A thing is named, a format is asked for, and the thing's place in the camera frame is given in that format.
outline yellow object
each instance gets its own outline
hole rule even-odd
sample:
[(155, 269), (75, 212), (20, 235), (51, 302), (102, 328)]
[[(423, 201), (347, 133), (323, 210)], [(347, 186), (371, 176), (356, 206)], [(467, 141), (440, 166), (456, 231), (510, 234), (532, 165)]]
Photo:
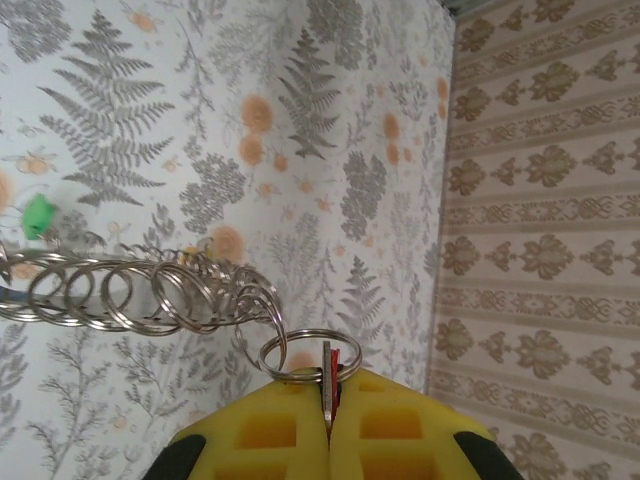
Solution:
[(318, 385), (273, 382), (179, 432), (143, 478), (165, 479), (522, 477), (482, 425), (361, 369), (342, 384), (330, 448)]

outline wall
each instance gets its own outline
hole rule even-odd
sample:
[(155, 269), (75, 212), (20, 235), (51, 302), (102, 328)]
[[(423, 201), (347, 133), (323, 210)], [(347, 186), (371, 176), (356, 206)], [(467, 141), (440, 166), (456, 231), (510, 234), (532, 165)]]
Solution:
[(640, 5), (457, 29), (430, 393), (528, 479), (640, 478)]
[[(0, 24), (6, 245), (38, 246), (37, 192), (68, 247), (212, 237), (280, 288), (289, 328), (347, 330), (424, 388), (454, 30), (435, 1), (1, 0)], [(0, 329), (3, 478), (137, 478), (268, 380), (230, 331)], [(272, 335), (244, 331), (253, 354)], [(317, 361), (292, 349), (287, 368)]]

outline fern pattern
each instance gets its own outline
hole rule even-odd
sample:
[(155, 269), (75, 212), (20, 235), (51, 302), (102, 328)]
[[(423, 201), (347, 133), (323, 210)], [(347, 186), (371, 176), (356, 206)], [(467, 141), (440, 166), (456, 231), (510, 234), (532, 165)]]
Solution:
[[(420, 388), (443, 12), (436, 0), (0, 0), (3, 244), (40, 247), (20, 228), (36, 192), (57, 207), (48, 236), (80, 254), (215, 237), (275, 284), (288, 328), (348, 331), (369, 368)], [(400, 128), (385, 138), (390, 113)], [(14, 269), (14, 290), (38, 273)], [(131, 313), (144, 316), (156, 302), (137, 287)], [(142, 478), (177, 430), (269, 381), (233, 331), (0, 323), (2, 478)], [(273, 331), (243, 334), (255, 354)], [(307, 348), (317, 357), (313, 342), (292, 355)]]
[(340, 204), (345, 218), (342, 231), (350, 240), (361, 240), (367, 232), (367, 220), (376, 217), (385, 193), (387, 170), (378, 157), (373, 155), (371, 162), (366, 162), (361, 152), (349, 153), (343, 169), (349, 188)]
[(122, 32), (113, 28), (98, 10), (93, 15), (92, 27), (84, 32), (86, 42), (74, 42), (71, 46), (96, 63), (65, 56), (63, 59), (84, 76), (54, 70), (87, 106), (49, 87), (40, 87), (69, 118), (43, 115), (40, 120), (65, 141), (78, 166), (76, 173), (63, 179), (91, 190), (80, 196), (78, 203), (94, 207), (105, 202), (142, 205), (127, 187), (154, 188), (164, 182), (149, 180), (135, 169), (151, 164), (173, 137), (156, 142), (141, 142), (137, 137), (152, 129), (164, 113), (175, 107), (168, 102), (136, 104), (163, 87), (160, 82), (131, 78), (153, 65), (123, 56), (132, 45), (119, 40)]
[(336, 315), (343, 321), (347, 331), (362, 345), (365, 357), (363, 365), (371, 367), (372, 357), (381, 351), (371, 344), (384, 328), (384, 322), (377, 321), (377, 316), (386, 298), (380, 295), (382, 287), (374, 286), (377, 277), (369, 275), (369, 268), (358, 256), (353, 259), (350, 273), (347, 280), (349, 286), (344, 289), (345, 296), (340, 299), (346, 312), (337, 312)]
[(326, 160), (320, 148), (333, 148), (325, 135), (333, 128), (340, 115), (323, 115), (340, 95), (340, 90), (327, 88), (334, 75), (321, 73), (329, 62), (318, 57), (320, 49), (306, 29), (302, 29), (298, 46), (293, 48), (295, 56), (289, 57), (292, 65), (284, 68), (291, 81), (278, 77), (289, 96), (278, 97), (291, 117), (295, 134), (289, 138), (300, 145), (296, 155), (308, 155)]

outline green object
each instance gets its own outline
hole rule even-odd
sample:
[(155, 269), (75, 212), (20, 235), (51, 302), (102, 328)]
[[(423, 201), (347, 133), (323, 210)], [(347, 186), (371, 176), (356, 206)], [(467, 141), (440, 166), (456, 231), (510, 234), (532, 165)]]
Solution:
[(55, 205), (49, 203), (43, 194), (33, 197), (22, 215), (22, 229), (27, 240), (38, 240), (49, 229), (55, 212)]

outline wallpaper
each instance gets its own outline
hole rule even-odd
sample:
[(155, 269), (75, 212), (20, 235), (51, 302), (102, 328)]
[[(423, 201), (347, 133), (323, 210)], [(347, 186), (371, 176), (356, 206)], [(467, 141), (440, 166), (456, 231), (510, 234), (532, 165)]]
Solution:
[[(36, 193), (69, 248), (212, 238), (279, 288), (288, 328), (347, 331), (424, 388), (454, 35), (435, 0), (0, 0), (0, 24), (5, 245), (41, 246), (20, 228)], [(269, 380), (232, 331), (0, 332), (3, 478), (139, 478)], [(254, 355), (273, 335), (243, 332)], [(286, 368), (318, 361), (291, 348)]]
[(429, 392), (529, 480), (640, 478), (640, 4), (459, 20)]

